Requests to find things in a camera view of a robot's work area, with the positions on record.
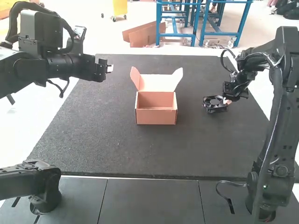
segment cart wheel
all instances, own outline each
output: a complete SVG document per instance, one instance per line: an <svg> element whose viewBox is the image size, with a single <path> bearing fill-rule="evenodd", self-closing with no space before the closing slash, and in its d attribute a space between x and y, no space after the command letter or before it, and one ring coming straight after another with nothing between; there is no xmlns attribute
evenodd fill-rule
<svg viewBox="0 0 299 224"><path fill-rule="evenodd" d="M234 47L234 42L228 41L228 48L233 48L233 47Z"/></svg>
<svg viewBox="0 0 299 224"><path fill-rule="evenodd" d="M209 46L209 43L210 43L210 41L207 40L206 43L205 43L205 48L209 48L209 47L210 47L210 46Z"/></svg>

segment black robotic arm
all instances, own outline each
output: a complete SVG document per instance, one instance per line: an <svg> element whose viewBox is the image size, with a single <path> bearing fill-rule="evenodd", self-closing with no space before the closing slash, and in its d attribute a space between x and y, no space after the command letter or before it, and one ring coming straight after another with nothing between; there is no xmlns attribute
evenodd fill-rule
<svg viewBox="0 0 299 224"><path fill-rule="evenodd" d="M246 206L255 222L270 221L278 206L287 206L294 185L299 142L299 34L297 27L279 27L273 41L249 48L235 58L238 71L223 83L223 96L248 98L248 85L258 71L270 67L274 87L264 146L248 174Z"/></svg>
<svg viewBox="0 0 299 224"><path fill-rule="evenodd" d="M21 14L21 32L17 17ZM63 46L63 28L70 38ZM16 2L9 13L9 31L0 43L0 98L10 96L31 83L54 84L51 78L69 83L70 77L103 82L108 67L106 59L83 52L86 28L74 29L60 16L35 3ZM18 42L19 51L12 50ZM60 97L67 88L60 88ZM0 200L30 196L30 210L44 214L61 201L58 189L61 171L43 161L24 161L13 167L0 168Z"/></svg>
<svg viewBox="0 0 299 224"><path fill-rule="evenodd" d="M17 34L19 13L21 31ZM57 13L29 2L16 2L9 16L9 31L0 43L0 98L31 83L43 87L47 82L53 84L51 78L68 83L69 77L95 82L106 79L107 60L83 52L85 27L72 29ZM66 48L62 48L63 29L70 35ZM11 49L14 42L18 42L19 51ZM65 88L58 88L63 97Z"/></svg>

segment white floor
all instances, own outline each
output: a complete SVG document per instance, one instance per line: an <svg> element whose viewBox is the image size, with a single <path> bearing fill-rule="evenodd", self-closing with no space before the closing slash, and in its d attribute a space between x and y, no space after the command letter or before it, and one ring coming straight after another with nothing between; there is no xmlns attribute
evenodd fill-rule
<svg viewBox="0 0 299 224"><path fill-rule="evenodd" d="M131 49L129 44L122 40L121 31L144 24L156 19L155 4L152 2L132 2L128 4L128 19L113 23L107 16L102 19L100 13L106 14L107 9L100 8L105 0L44 0L46 7L57 11L71 25L87 26L85 52L88 54L161 54L161 55L215 55L221 51L217 49L200 49L184 46L165 45L160 48ZM237 18L241 18L242 7L239 4L227 4L221 28L227 30L230 26L236 27ZM248 19L240 41L242 48L257 46L274 38L276 28L284 26L299 26L298 21L289 21L278 15L268 15L265 1L255 1L250 9ZM78 12L70 8L80 8ZM0 21L0 29L8 26L7 20ZM273 88L268 80L267 72L263 72L250 84L250 91L269 118ZM59 92L54 86L42 88L32 84L13 95L16 100L11 106L6 98L0 100L0 167L11 166L26 159L35 144L48 127L57 111L71 92L77 79L71 80L71 85L63 99L58 97ZM293 189L299 199L299 185Z"/></svg>

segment cardboard box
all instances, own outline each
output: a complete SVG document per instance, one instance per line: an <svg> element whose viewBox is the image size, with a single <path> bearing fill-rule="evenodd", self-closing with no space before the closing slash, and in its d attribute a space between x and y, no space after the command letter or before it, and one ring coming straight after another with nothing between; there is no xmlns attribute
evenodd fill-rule
<svg viewBox="0 0 299 224"><path fill-rule="evenodd" d="M160 33L166 32L166 23L160 23ZM156 43L156 21L143 24L122 32L123 40L132 48L142 48Z"/></svg>
<svg viewBox="0 0 299 224"><path fill-rule="evenodd" d="M183 68L172 75L141 75L132 67L130 77L137 88L137 124L175 125L178 113L175 89L183 77Z"/></svg>

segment blue metal frame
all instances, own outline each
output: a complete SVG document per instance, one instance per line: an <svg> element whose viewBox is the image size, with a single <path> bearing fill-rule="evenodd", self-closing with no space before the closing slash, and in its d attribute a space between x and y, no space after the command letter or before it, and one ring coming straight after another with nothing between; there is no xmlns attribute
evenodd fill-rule
<svg viewBox="0 0 299 224"><path fill-rule="evenodd" d="M163 5L169 5L171 7L171 11L163 11ZM179 11L175 10L174 5L179 5ZM189 38L191 38L191 46L194 47L200 10L196 10L192 34L179 34L176 19L184 19L185 27L188 27L190 6L192 6L192 8L193 8L194 6L200 7L200 5L201 5L201 2L197 3L197 0L192 0L192 3L191 3L191 0L185 0L185 2L183 2L183 0L180 0L180 2L165 2L165 1L162 2L162 0L157 0L156 45L158 46L160 44L160 37L162 37L162 36L189 37ZM163 15L164 13L166 13L166 14L169 14L169 13L182 14L182 16L176 16L176 15L168 16L168 15ZM160 25L162 18L171 18L172 26L173 26L173 33L168 33L168 34L160 33L159 25Z"/></svg>
<svg viewBox="0 0 299 224"><path fill-rule="evenodd" d="M214 22L212 20L212 16L211 14L209 14L209 8L210 8L210 3L222 3L221 7L220 7L220 11L219 11L219 17L218 17L218 21ZM251 3L253 2L253 0L247 0L247 1L235 1L235 0L206 0L206 9L204 10L203 8L200 8L200 10L202 11L203 15L204 15L204 20L203 20L203 24L202 24L202 28L200 31L200 39L199 39L199 45L203 46L204 43L204 39L205 39L205 35L214 35L214 36L233 36L236 37L236 40L234 41L234 47L237 47L241 38L241 34L245 25L245 21L248 15L248 11L250 8ZM238 28L238 32L222 32L219 28L220 24L221 24L221 20L222 20L222 16L223 16L223 11L224 11L224 6L225 3L242 3L242 4L246 4L241 21L240 21L240 25ZM215 30L215 32L206 32L206 22L209 22L211 24L211 26L213 27L213 29Z"/></svg>
<svg viewBox="0 0 299 224"><path fill-rule="evenodd" d="M199 3L199 1L201 0L193 0L193 3ZM217 18L218 21L216 22L216 24L218 26L220 26L221 24L221 20L222 20L222 16L223 16L223 12L224 12L224 6L225 6L225 3L222 3L220 5L220 9L219 9L219 13L209 13L209 16L212 17L212 18ZM197 9L197 5L193 5L192 6L192 10L191 10L191 21L190 21L190 25L193 26L194 24L194 18L195 18L195 10ZM200 17L204 17L204 11L200 11L199 12L199 16Z"/></svg>

